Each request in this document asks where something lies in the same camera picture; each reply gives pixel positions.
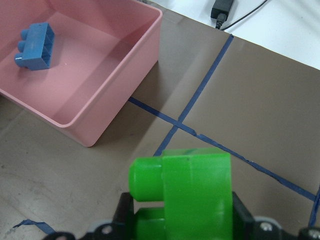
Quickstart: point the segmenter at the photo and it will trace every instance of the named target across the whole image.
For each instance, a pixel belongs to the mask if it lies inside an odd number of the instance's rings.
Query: pink plastic bin
[[[158,60],[161,19],[136,0],[1,0],[0,93],[90,147]],[[51,67],[20,68],[20,31],[40,22]]]

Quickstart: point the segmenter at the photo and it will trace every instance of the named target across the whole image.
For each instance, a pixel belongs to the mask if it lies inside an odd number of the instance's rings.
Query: black cable
[[[238,22],[240,22],[241,20],[245,19],[246,17],[248,17],[250,14],[252,14],[253,12],[255,12],[256,10],[258,10],[259,8],[261,8],[268,0],[264,0],[259,6],[257,6],[255,9],[253,9],[251,12],[249,12],[248,14],[244,15],[243,17],[241,17],[240,19],[238,19],[237,21],[231,23],[229,26],[226,26],[224,28],[222,28],[221,30],[224,31],[230,27],[232,27],[233,25],[237,24]]]

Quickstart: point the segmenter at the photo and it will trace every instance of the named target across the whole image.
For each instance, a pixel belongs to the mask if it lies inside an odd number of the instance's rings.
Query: blue lego brick
[[[34,23],[29,29],[21,31],[22,41],[18,42],[18,50],[14,61],[19,67],[30,70],[49,69],[55,33],[49,23]]]

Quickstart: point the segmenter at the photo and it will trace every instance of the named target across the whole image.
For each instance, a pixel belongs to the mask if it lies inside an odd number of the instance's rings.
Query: blue painter's tape
[[[172,125],[175,125],[177,126],[178,128],[184,130],[185,132],[187,132],[188,134],[191,134],[193,136],[196,136],[197,133],[195,130],[193,130],[191,127],[188,127],[186,125],[184,125],[183,123],[173,119],[172,117],[154,109],[153,107],[151,106],[148,106],[146,105],[145,103],[139,101],[138,99],[134,98],[134,97],[130,97],[129,100],[128,100],[130,103],[134,104],[134,105],[137,105],[138,107],[142,108],[143,110],[146,110],[147,112],[151,113],[152,115],[155,115],[157,116],[158,118],[172,124]]]
[[[45,222],[36,222],[36,221],[32,221],[30,219],[27,220],[23,220],[22,222],[20,222],[19,224],[13,226],[13,228],[18,228],[21,225],[36,225],[41,231],[43,231],[45,234],[53,234],[56,231],[50,227],[48,224],[46,224]]]
[[[254,167],[256,170],[264,173],[264,174],[267,174],[269,175],[270,177],[274,178],[276,181],[278,181],[280,184],[286,186],[287,188],[293,190],[294,192],[306,197],[307,199],[310,199],[311,201],[315,201],[315,204],[314,205],[314,212],[317,212],[318,211],[318,208],[319,208],[319,198],[320,198],[320,192],[318,192],[317,196],[315,196],[314,194],[312,194],[311,192],[299,187],[298,185],[295,185],[294,183],[284,179],[283,177],[280,177],[279,175],[271,172],[270,170],[260,166],[259,164],[253,162],[253,161],[249,161],[248,159],[246,159],[244,156],[240,155],[239,153],[235,152],[235,151],[232,151],[231,149],[219,144],[218,142],[212,140],[211,138],[203,135],[203,134],[197,134],[196,131],[194,129],[192,129],[191,127],[188,127],[186,125],[184,125],[183,123],[177,121],[177,120],[174,120],[172,117],[169,117],[167,115],[165,115],[164,113],[146,105],[145,103],[131,97],[129,99],[129,101],[135,105],[137,105],[138,107],[146,110],[147,112],[161,118],[162,120],[170,123],[170,124],[173,124],[173,128],[169,131],[169,133],[167,134],[167,136],[165,137],[165,139],[162,141],[161,145],[158,147],[157,151],[155,152],[155,156],[159,156],[161,155],[162,151],[167,147],[167,145],[169,144],[171,138],[173,137],[173,135],[176,133],[176,131],[179,129],[191,134],[192,136],[210,144],[210,145],[213,145],[217,148],[220,148],[228,153],[230,153],[231,155],[245,161],[247,164],[251,165],[252,167]]]
[[[312,211],[309,219],[309,227],[313,227],[316,224],[319,206],[320,206],[320,187],[318,189],[318,192],[316,193],[315,200],[312,206]]]
[[[212,140],[211,138],[203,135],[203,134],[200,134],[200,135],[197,135],[196,136],[198,139],[208,143],[208,144],[211,144],[215,147],[218,147],[228,153],[230,153],[231,155],[245,161],[247,164],[251,165],[252,167],[254,167],[256,170],[264,173],[264,174],[267,174],[269,175],[270,177],[272,177],[273,179],[277,180],[279,183],[281,183],[282,185],[286,186],[287,188],[295,191],[296,193],[306,197],[307,199],[310,199],[311,201],[315,201],[316,199],[316,196],[314,194],[312,194],[311,192],[307,191],[307,190],[304,190],[303,188],[299,187],[298,185],[295,185],[294,183],[284,179],[283,177],[273,173],[272,171],[264,168],[263,166],[260,166],[259,164],[253,162],[253,161],[249,161],[248,159],[246,159],[244,156],[240,155],[239,153],[235,152],[235,151],[232,151],[231,149],[217,143],[216,141]]]
[[[201,92],[203,91],[203,89],[207,85],[209,79],[211,78],[212,74],[216,70],[218,64],[220,63],[221,59],[225,55],[225,53],[226,53],[226,51],[227,51],[228,47],[230,46],[230,44],[231,44],[233,39],[234,39],[234,36],[229,35],[229,37],[226,40],[225,44],[223,45],[221,51],[219,52],[219,54],[216,57],[216,59],[214,60],[213,64],[211,65],[211,67],[209,68],[208,72],[204,76],[204,78],[201,81],[200,85],[198,86],[198,88],[196,89],[195,93],[193,94],[192,98],[190,99],[190,101],[188,102],[188,104],[185,106],[184,110],[180,114],[180,116],[178,118],[178,121],[177,121],[178,123],[175,124],[175,126],[173,126],[173,128],[165,136],[164,140],[162,141],[162,143],[160,144],[160,146],[158,147],[158,149],[154,153],[154,156],[161,155],[162,151],[168,146],[168,144],[169,144],[170,140],[172,139],[173,135],[177,132],[178,125],[179,125],[180,128],[182,127],[183,120],[186,118],[186,116],[190,112],[191,108],[196,103],[196,101],[199,98]]]
[[[228,47],[230,46],[230,44],[231,44],[233,39],[234,39],[234,36],[230,35],[228,37],[228,39],[226,40],[226,42],[223,45],[221,51],[219,52],[218,56],[214,60],[213,64],[211,65],[209,71],[206,73],[206,75],[204,76],[202,82],[200,83],[200,85],[196,89],[195,93],[193,94],[192,98],[190,99],[190,101],[185,106],[184,110],[182,111],[181,115],[179,116],[179,118],[178,118],[179,122],[182,123],[185,120],[185,118],[188,115],[188,113],[190,112],[191,108],[195,105],[197,99],[199,98],[200,94],[204,90],[204,88],[207,85],[207,83],[208,83],[209,79],[211,78],[211,76],[214,74],[214,71],[216,70],[216,68],[217,68],[218,64],[220,63],[221,59],[224,57],[224,55],[225,55],[226,51],[228,50]]]
[[[168,134],[165,136],[164,140],[161,142],[160,146],[158,147],[158,149],[155,151],[155,153],[153,154],[153,156],[160,156],[162,154],[162,151],[164,149],[166,149],[166,147],[168,146],[170,140],[172,139],[172,137],[174,136],[174,134],[177,132],[178,127],[177,126],[173,126],[171,128],[171,130],[168,132]]]

